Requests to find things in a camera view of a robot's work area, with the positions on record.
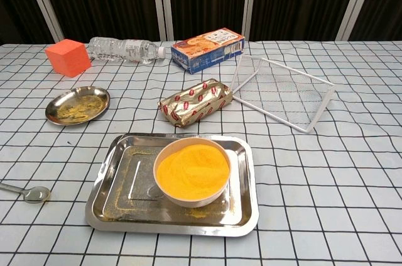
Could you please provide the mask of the metal spoon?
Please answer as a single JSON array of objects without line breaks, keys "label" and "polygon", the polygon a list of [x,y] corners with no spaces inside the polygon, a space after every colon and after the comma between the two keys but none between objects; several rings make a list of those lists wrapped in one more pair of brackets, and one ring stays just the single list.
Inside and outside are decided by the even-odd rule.
[{"label": "metal spoon", "polygon": [[51,191],[43,186],[34,186],[30,189],[23,189],[0,182],[0,190],[21,194],[23,196],[23,201],[30,204],[45,202],[51,195]]}]

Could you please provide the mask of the white bowl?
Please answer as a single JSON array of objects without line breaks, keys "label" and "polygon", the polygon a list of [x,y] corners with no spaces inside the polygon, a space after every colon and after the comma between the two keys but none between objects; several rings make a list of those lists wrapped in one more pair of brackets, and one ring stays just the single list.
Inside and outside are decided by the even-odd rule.
[{"label": "white bowl", "polygon": [[157,155],[155,162],[154,162],[154,166],[153,166],[153,175],[154,175],[154,179],[156,182],[156,185],[160,188],[160,190],[162,191],[162,193],[172,202],[174,202],[177,205],[183,206],[183,207],[188,207],[188,208],[198,208],[198,207],[202,207],[205,205],[210,204],[212,201],[216,200],[224,191],[224,189],[226,188],[226,186],[229,183],[229,178],[226,182],[226,185],[219,190],[217,193],[211,195],[210,197],[206,197],[204,199],[201,200],[195,200],[195,201],[191,201],[191,200],[181,200],[181,199],[177,199],[175,197],[172,197],[170,195],[168,195],[166,193],[166,191],[164,191],[162,189],[162,187],[159,185],[158,181],[156,180],[156,171],[160,165],[160,162],[162,160],[164,160],[166,157],[168,157],[169,155],[171,155],[172,153],[178,152],[179,150],[189,146],[189,145],[197,145],[197,144],[201,144],[201,145],[211,145],[213,147],[216,147],[218,150],[220,150],[221,153],[224,154],[225,159],[227,160],[228,164],[229,164],[229,169],[230,169],[230,174],[229,174],[229,178],[231,175],[231,162],[229,160],[229,156],[228,154],[225,152],[225,150],[223,149],[223,147],[221,145],[219,145],[217,142],[212,141],[212,140],[208,140],[205,138],[199,138],[199,137],[192,137],[192,138],[182,138],[180,140],[175,140],[174,142],[172,142],[171,144],[167,145],[165,148],[162,149],[162,151]]}]

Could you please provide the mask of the rectangular steel tray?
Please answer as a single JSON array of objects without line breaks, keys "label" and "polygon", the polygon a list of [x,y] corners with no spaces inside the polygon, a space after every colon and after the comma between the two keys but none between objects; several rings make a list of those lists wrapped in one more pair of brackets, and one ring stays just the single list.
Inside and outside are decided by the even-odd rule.
[{"label": "rectangular steel tray", "polygon": [[258,223],[253,156],[232,136],[209,135],[223,147],[231,176],[223,193],[200,208],[181,207],[158,188],[153,164],[160,151],[185,135],[128,133],[111,143],[85,207],[85,219],[102,231],[244,236]]}]

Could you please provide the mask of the blue checkered tablecloth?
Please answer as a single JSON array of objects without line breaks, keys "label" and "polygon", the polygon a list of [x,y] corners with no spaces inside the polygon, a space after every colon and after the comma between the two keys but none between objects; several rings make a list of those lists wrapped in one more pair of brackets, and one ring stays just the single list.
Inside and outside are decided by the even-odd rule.
[{"label": "blue checkered tablecloth", "polygon": [[[314,130],[300,133],[233,102],[177,130],[158,101],[235,63],[190,75],[169,58],[94,62],[69,79],[44,45],[0,45],[0,180],[46,186],[44,204],[0,191],[0,265],[402,266],[402,41],[249,42],[245,52],[336,84]],[[110,95],[79,125],[56,125],[48,103],[76,87]],[[236,136],[252,148],[258,226],[240,238],[93,230],[84,209],[111,141],[127,132]]]}]

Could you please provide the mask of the gold foil snack package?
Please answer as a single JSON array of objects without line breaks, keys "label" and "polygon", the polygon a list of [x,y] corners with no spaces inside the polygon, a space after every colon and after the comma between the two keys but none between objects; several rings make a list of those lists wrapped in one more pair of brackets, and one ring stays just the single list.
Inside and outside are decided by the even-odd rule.
[{"label": "gold foil snack package", "polygon": [[173,126],[183,127],[223,108],[232,100],[228,86],[209,79],[162,99],[158,107]]}]

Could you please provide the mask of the yellow powder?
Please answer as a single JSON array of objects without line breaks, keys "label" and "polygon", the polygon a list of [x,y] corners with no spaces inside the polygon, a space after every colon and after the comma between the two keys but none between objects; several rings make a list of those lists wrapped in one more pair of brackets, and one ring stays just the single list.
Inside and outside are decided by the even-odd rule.
[{"label": "yellow powder", "polygon": [[217,193],[229,178],[223,153],[211,145],[189,145],[160,162],[156,180],[166,193],[181,200],[201,200]]}]

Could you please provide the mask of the blue orange biscuit box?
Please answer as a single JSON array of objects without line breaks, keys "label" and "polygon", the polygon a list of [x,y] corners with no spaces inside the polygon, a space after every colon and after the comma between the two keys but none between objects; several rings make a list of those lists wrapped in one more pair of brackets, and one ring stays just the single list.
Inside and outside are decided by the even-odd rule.
[{"label": "blue orange biscuit box", "polygon": [[204,33],[171,46],[171,57],[190,74],[243,52],[245,37],[227,28]]}]

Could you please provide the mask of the clear plastic container lid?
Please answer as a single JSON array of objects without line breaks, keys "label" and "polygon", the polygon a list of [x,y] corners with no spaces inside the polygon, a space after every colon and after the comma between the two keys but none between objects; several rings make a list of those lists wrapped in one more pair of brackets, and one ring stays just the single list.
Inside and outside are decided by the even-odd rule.
[{"label": "clear plastic container lid", "polygon": [[241,56],[231,82],[233,98],[300,132],[317,124],[335,84],[274,60]]}]

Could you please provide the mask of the clear plastic water bottle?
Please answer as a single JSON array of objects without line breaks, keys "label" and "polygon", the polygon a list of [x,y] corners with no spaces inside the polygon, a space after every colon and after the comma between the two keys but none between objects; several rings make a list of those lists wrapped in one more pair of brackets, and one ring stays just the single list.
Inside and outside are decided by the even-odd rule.
[{"label": "clear plastic water bottle", "polygon": [[149,64],[165,58],[165,47],[157,47],[148,40],[119,40],[116,38],[93,37],[87,45],[87,53],[96,60],[125,60]]}]

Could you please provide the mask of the round steel plate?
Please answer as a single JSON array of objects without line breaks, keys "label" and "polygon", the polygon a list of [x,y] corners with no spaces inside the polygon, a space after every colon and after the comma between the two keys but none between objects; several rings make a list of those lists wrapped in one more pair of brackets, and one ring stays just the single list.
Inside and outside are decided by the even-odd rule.
[{"label": "round steel plate", "polygon": [[50,101],[45,116],[56,125],[79,125],[102,114],[109,103],[110,95],[101,87],[76,87]]}]

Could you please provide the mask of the orange foam cube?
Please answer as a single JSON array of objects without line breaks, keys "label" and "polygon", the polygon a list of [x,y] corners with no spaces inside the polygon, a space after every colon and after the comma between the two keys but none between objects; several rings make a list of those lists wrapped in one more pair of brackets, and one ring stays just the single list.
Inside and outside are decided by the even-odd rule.
[{"label": "orange foam cube", "polygon": [[75,77],[91,66],[85,45],[74,40],[64,39],[45,48],[55,72],[67,77]]}]

